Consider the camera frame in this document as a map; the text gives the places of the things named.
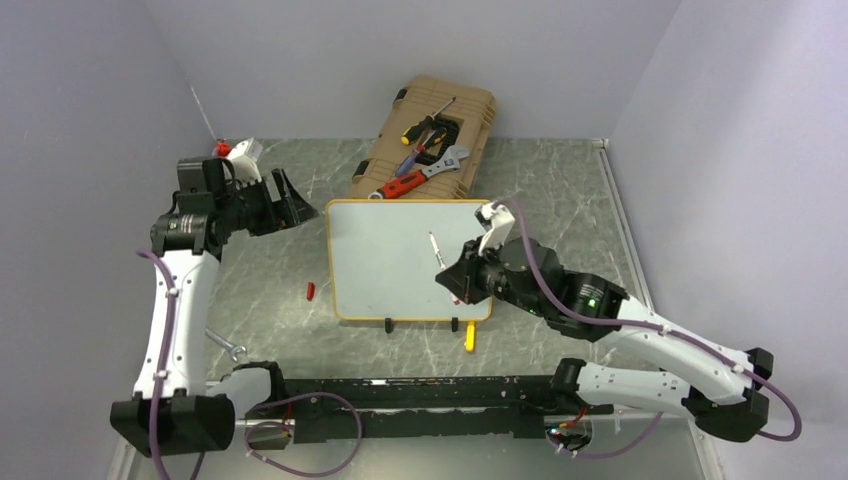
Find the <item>white red whiteboard marker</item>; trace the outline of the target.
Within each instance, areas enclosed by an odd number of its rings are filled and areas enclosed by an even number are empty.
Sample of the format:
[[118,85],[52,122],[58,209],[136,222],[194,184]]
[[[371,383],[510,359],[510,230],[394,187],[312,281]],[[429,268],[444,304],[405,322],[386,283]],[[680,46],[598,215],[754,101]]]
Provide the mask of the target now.
[[[432,231],[428,232],[428,236],[429,236],[429,241],[430,241],[430,244],[431,244],[432,249],[434,251],[434,255],[435,255],[436,261],[438,263],[440,272],[445,271],[447,266],[446,266],[444,259],[442,257],[441,250],[439,248],[437,239],[436,239],[436,237],[435,237],[435,235]],[[460,305],[460,300],[456,297],[456,295],[454,295],[452,292],[449,292],[449,293],[450,293],[451,300],[452,300],[453,304],[456,305],[456,306]]]

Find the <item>yellow framed whiteboard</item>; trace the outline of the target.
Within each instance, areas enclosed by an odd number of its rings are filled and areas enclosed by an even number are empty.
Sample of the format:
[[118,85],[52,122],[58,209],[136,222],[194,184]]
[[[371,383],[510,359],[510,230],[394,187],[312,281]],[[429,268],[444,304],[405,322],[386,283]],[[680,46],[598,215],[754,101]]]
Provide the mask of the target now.
[[483,234],[482,200],[337,199],[325,210],[336,315],[346,321],[483,321],[489,299],[454,305],[438,285],[432,231],[446,265]]

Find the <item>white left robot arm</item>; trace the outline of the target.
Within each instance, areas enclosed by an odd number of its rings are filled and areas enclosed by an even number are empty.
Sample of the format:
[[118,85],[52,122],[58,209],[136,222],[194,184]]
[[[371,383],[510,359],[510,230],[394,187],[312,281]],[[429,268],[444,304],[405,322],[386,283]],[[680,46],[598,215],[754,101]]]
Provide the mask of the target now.
[[128,400],[111,406],[110,424],[148,458],[221,451],[237,420],[251,410],[264,420],[287,406],[274,361],[237,366],[206,384],[204,341],[223,250],[236,232],[254,237],[295,228],[318,211],[285,172],[268,178],[253,161],[194,157],[177,164],[171,207],[150,229],[141,257],[155,268],[155,305],[141,371]]

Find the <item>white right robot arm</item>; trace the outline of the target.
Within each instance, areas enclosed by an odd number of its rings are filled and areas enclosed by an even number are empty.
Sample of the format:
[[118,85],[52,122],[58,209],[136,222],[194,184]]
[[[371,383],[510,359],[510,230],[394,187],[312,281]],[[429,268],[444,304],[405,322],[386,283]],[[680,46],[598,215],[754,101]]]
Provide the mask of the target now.
[[703,339],[691,344],[678,338],[675,326],[666,333],[606,326],[606,319],[631,316],[656,322],[659,318],[622,287],[595,274],[564,268],[553,250],[532,241],[536,270],[555,296],[549,300],[520,239],[484,254],[478,252],[478,244],[477,240],[466,242],[458,260],[436,274],[436,283],[466,304],[494,297],[542,318],[563,336],[622,349],[655,367],[652,371],[620,369],[563,358],[550,391],[560,413],[574,415],[583,407],[612,405],[672,413],[732,442],[751,440],[767,424],[768,398],[752,379],[733,369],[741,366],[769,376],[770,352],[738,351]]

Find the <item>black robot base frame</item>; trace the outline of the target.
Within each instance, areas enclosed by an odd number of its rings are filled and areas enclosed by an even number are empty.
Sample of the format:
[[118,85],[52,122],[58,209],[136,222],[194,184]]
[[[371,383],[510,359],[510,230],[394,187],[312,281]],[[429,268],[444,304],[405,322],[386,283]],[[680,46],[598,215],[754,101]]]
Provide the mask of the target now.
[[288,419],[297,444],[336,439],[509,435],[541,439],[557,418],[607,415],[578,399],[586,361],[562,359],[552,375],[289,379],[249,420]]

